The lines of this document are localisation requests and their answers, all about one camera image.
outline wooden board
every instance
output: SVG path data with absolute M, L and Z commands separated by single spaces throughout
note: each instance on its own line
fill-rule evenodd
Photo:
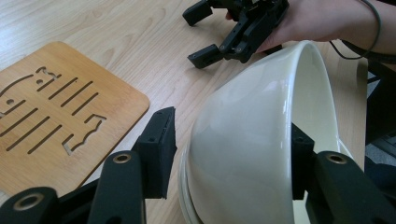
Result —
M 149 99 L 61 42 L 0 72 L 0 189 L 79 187 Z

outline black clamp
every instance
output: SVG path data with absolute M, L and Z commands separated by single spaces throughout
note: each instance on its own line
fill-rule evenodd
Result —
M 223 58 L 246 63 L 282 21 L 289 3 L 287 0 L 202 0 L 189 7 L 183 13 L 183 18 L 190 26 L 193 26 L 196 22 L 210 16 L 212 7 L 227 8 L 237 24 L 219 48 L 216 45 L 210 45 L 188 57 L 197 68 L 207 67 Z

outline white bowl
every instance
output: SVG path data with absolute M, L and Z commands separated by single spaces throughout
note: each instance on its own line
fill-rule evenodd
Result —
M 332 91 L 317 47 L 303 41 L 254 63 L 215 91 L 179 170 L 190 223 L 293 223 L 291 122 L 316 152 L 340 152 Z M 297 213 L 304 204 L 294 205 Z

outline black cable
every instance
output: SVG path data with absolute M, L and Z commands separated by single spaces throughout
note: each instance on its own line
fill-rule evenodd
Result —
M 381 17 L 380 17 L 379 14 L 378 14 L 378 11 L 376 11 L 375 7 L 374 7 L 370 2 L 368 2 L 367 0 L 361 0 L 361 1 L 362 1 L 364 4 L 366 4 L 366 5 L 373 11 L 373 13 L 375 14 L 376 22 L 377 22 L 377 25 L 378 25 L 378 29 L 377 29 L 377 31 L 376 31 L 375 40 L 374 40 L 374 42 L 373 42 L 373 44 L 372 44 L 372 46 L 371 46 L 370 48 L 368 48 L 360 57 L 356 57 L 356 58 L 349 58 L 349 57 L 344 56 L 344 55 L 337 49 L 337 47 L 334 45 L 334 43 L 333 43 L 332 41 L 329 41 L 330 44 L 332 45 L 332 47 L 334 48 L 335 52 L 337 52 L 337 54 L 340 55 L 340 57 L 343 58 L 343 59 L 347 59 L 347 60 L 358 60 L 358 59 L 360 59 L 360 58 L 363 58 L 363 57 L 366 56 L 367 54 L 369 54 L 369 53 L 371 52 L 371 50 L 374 48 L 376 42 L 378 41 L 379 34 L 381 33 L 382 21 L 381 21 Z

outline wooden table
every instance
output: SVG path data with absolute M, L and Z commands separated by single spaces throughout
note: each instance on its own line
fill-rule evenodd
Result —
M 52 41 L 63 41 L 142 91 L 150 99 L 148 113 L 115 151 L 128 150 L 152 113 L 174 106 L 179 151 L 175 156 L 168 199 L 148 200 L 148 223 L 185 223 L 177 195 L 181 150 L 205 98 L 219 85 L 262 58 L 245 64 L 222 61 L 198 70 L 187 56 L 219 44 L 234 26 L 225 10 L 190 27 L 182 12 L 196 0 L 86 0 L 0 2 L 0 70 Z M 347 55 L 352 53 L 342 44 Z M 327 43 L 318 43 L 326 63 L 338 117 L 339 133 L 362 167 L 366 107 L 366 61 L 345 61 Z M 100 174 L 99 169 L 89 179 Z

